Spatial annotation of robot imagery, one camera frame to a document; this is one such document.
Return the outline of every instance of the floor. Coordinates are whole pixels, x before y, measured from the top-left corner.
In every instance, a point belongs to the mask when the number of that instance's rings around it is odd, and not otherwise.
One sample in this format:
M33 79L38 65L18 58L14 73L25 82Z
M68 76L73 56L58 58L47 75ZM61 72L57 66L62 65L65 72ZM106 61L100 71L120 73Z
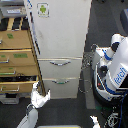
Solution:
M126 36L120 23L120 12L128 8L128 1L121 3L120 0L106 0L101 4L101 0L92 0L92 8L87 34L85 52L91 52L92 44L99 46L110 46L111 37L114 33ZM89 70L82 70L80 89L86 93L78 91L77 99L50 100L44 107L38 109L40 125L79 125L83 128L92 128L91 115L97 116L101 128L105 119L101 115L100 108L97 109L97 101L90 91L87 93L87 82L89 80ZM0 127L14 128L25 116L26 106L30 99L20 99L18 105L0 104Z

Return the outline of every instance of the cable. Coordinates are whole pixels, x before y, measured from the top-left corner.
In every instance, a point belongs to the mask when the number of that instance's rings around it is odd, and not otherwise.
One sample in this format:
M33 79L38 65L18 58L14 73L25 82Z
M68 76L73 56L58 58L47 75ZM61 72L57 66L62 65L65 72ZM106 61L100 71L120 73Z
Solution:
M116 107L113 107L113 112L112 114L107 118L107 121L104 124L104 128L108 125L111 128L114 128L114 126L118 123L118 113L115 113Z
M94 52L94 51L93 51L93 47L94 47L94 46L96 46L96 48L99 47L97 44L92 44L92 46L91 46L91 51L92 51L92 53Z
M82 91L82 90L80 89L80 86L79 86L79 87L78 87L78 88L79 88L79 91L82 92L82 93L88 93L88 92L92 89L92 83L91 83L89 80L83 80L83 81L89 82L91 86L90 86L89 90L87 90L87 91Z
M123 96L123 98L122 98L122 101L121 101L120 122L119 122L119 126L118 126L118 128L120 128L120 125L121 125L123 101L124 101L124 98L125 98L125 96L126 96L127 94L128 94L128 90L126 90L126 92L125 92L125 94L124 94L124 96Z

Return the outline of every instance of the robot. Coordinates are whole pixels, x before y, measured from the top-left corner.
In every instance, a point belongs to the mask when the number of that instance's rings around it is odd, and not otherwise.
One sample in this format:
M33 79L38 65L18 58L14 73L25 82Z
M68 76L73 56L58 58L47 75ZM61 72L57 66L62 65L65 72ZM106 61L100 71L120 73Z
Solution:
M27 106L26 116L22 119L17 128L35 128L38 120L38 111L36 108L44 106L45 103L50 100L50 90L48 94L43 97L37 91L38 85L39 82L33 84L33 89L31 92L31 104Z
M120 20L128 34L128 10L121 12ZM114 34L110 47L97 47L92 69L93 92L103 104L116 105L128 90L128 37Z

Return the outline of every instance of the sticker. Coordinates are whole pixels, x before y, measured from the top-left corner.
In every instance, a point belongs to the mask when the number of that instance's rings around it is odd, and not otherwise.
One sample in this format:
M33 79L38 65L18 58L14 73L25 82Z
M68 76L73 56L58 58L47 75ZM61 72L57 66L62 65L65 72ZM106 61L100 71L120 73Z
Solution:
M49 5L47 3L38 3L37 8L39 17L49 17Z
M14 58L28 58L26 53L13 54Z
M7 34L9 39L13 39L13 35L11 33Z
M9 14L20 14L20 9L7 10Z
M6 56L5 55L1 55L1 58L6 58Z
M13 68L8 68L9 70L13 69Z

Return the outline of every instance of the white refrigerator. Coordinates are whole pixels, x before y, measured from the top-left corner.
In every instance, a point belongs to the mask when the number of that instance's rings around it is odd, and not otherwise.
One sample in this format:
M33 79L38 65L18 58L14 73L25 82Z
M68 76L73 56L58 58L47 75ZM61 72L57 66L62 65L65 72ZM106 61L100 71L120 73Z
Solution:
M24 0L45 91L77 98L91 0Z

